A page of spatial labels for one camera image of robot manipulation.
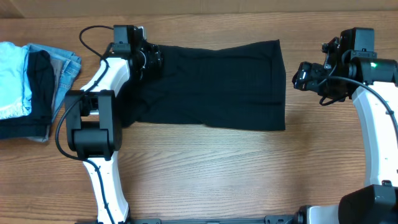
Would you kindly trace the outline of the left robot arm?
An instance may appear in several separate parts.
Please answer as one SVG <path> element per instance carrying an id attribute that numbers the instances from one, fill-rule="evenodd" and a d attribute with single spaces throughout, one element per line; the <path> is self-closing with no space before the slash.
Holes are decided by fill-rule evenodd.
<path id="1" fill-rule="evenodd" d="M 163 58 L 142 26 L 111 30 L 114 39 L 99 56 L 98 71 L 85 86 L 67 92 L 59 123 L 66 125 L 72 159 L 81 161 L 90 176 L 98 207 L 95 223 L 132 223 L 118 169 L 122 127 L 116 97 L 125 84 L 143 81 L 145 72 L 158 72 Z"/>

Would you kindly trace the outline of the black t-shirt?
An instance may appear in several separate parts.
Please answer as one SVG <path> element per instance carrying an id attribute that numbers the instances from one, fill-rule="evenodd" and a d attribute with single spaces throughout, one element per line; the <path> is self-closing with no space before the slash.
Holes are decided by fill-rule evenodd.
<path id="1" fill-rule="evenodd" d="M 160 46 L 164 66 L 117 100 L 122 127 L 135 122 L 285 130 L 286 72 L 279 40 L 222 50 Z"/>

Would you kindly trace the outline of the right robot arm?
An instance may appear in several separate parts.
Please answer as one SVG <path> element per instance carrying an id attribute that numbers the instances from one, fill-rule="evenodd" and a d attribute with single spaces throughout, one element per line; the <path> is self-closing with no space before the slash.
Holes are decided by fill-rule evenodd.
<path id="1" fill-rule="evenodd" d="M 338 205 L 300 207 L 291 223 L 397 223 L 397 61 L 378 58 L 374 29 L 354 27 L 322 45 L 323 65 L 302 62 L 294 88 L 328 106 L 349 98 L 361 124 L 364 187 Z"/>

